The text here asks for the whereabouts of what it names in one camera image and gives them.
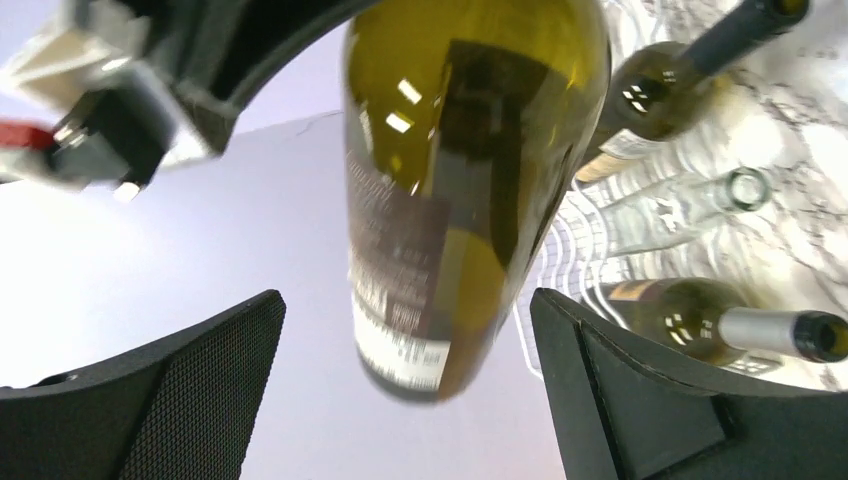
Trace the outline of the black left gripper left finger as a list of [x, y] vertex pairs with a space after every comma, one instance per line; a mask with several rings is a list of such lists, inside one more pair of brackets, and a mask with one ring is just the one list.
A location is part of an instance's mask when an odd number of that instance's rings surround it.
[[1, 390], [5, 479], [236, 479], [286, 306], [267, 290], [106, 360]]

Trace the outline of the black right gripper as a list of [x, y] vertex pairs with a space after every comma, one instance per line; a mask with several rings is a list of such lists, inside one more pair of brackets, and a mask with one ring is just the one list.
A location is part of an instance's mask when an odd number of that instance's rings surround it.
[[134, 1], [143, 49], [168, 83], [244, 109], [279, 70], [373, 1]]

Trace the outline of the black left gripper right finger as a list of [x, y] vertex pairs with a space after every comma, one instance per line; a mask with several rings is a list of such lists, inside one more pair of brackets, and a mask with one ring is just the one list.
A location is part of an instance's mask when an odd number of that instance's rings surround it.
[[539, 288], [531, 321], [570, 479], [843, 479], [847, 396], [747, 377]]

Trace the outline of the clear glass wine bottle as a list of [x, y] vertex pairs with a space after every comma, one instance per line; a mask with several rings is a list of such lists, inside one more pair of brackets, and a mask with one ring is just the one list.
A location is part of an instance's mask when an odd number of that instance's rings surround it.
[[739, 167], [708, 179], [683, 172], [631, 193], [600, 210], [610, 234], [610, 257], [687, 243], [731, 216], [755, 212], [771, 200], [769, 180]]

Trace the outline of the green bottle grey foil neck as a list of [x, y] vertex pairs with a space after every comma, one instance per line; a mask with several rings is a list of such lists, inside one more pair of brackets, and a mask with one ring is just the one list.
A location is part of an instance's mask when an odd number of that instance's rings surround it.
[[733, 286], [714, 279], [628, 280], [589, 290], [580, 303], [608, 304], [635, 334], [715, 366], [751, 351], [814, 363], [847, 358], [847, 321], [820, 310], [749, 306]]

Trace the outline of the green bottle dark brown label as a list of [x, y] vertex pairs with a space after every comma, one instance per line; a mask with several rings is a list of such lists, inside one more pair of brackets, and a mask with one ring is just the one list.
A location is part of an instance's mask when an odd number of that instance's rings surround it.
[[478, 373], [590, 143], [597, 1], [381, 1], [345, 42], [349, 278], [363, 369], [437, 403]]

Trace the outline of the green wine bottle white label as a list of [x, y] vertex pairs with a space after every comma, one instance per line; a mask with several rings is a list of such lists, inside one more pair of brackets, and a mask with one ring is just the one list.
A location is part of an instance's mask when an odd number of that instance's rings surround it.
[[807, 1], [741, 1], [688, 44], [669, 40], [633, 53], [612, 75], [578, 184], [618, 173], [685, 133], [705, 114], [716, 77], [809, 9]]

